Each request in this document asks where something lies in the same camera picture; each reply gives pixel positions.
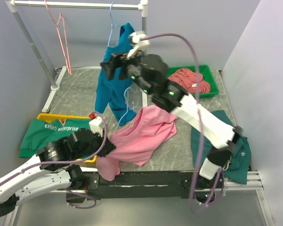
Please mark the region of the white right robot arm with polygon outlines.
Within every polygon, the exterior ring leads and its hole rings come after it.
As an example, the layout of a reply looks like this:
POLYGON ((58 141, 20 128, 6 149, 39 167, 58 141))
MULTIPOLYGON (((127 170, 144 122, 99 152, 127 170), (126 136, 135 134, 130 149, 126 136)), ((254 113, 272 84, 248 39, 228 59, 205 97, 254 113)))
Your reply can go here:
POLYGON ((236 143, 242 136, 242 128, 233 127, 218 119, 194 96, 178 83, 167 78, 168 65, 155 54, 137 55, 132 58, 127 53, 113 53, 109 60, 101 62, 108 80, 112 80, 117 68, 121 69, 119 79, 130 78, 144 93, 152 96, 152 102, 159 108, 186 121, 201 133, 212 147, 206 158, 200 158, 194 165, 199 170, 198 184, 209 187, 215 174, 224 169, 235 153, 236 143))

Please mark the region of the pink t shirt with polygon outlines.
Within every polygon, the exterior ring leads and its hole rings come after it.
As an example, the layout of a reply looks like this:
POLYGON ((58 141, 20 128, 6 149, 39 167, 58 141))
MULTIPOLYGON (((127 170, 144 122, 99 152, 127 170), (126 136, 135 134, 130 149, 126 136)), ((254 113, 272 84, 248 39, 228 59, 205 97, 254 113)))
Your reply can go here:
POLYGON ((156 105, 143 107, 128 125, 109 137, 116 149, 105 157, 97 157, 96 167, 102 178, 113 181, 120 174, 121 161, 138 166, 148 162, 153 152, 177 133, 176 119, 156 105))

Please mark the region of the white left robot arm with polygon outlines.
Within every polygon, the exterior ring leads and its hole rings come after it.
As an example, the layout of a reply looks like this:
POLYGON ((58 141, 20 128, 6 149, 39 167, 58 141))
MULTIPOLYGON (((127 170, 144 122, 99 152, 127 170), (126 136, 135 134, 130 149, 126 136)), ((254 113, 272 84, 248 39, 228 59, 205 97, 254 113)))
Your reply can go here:
POLYGON ((86 177, 79 159, 105 157, 116 146, 89 129, 49 142, 25 164, 0 178, 0 217, 34 197, 59 189, 79 189, 86 177))

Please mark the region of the blue wire hanger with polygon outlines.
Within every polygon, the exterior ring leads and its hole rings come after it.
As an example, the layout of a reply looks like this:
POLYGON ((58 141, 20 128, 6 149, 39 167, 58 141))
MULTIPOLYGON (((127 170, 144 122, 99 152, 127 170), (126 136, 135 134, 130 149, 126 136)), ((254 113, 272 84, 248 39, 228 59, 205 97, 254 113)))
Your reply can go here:
POLYGON ((136 93, 136 92, 137 92, 137 90, 134 89, 134 88, 132 88, 132 87, 128 87, 128 88, 124 91, 124 98, 125 98, 125 104, 126 104, 126 112, 121 116, 119 122, 117 123, 117 125, 116 125, 116 127, 115 127, 115 130, 114 130, 115 132, 116 132, 118 126, 120 125, 120 122, 122 121, 122 119, 128 114, 128 112, 129 112, 130 110, 133 111, 134 109, 137 109, 137 108, 142 109, 142 106, 134 106, 134 105, 133 105, 132 108, 130 108, 128 90, 131 90, 133 93, 136 93))

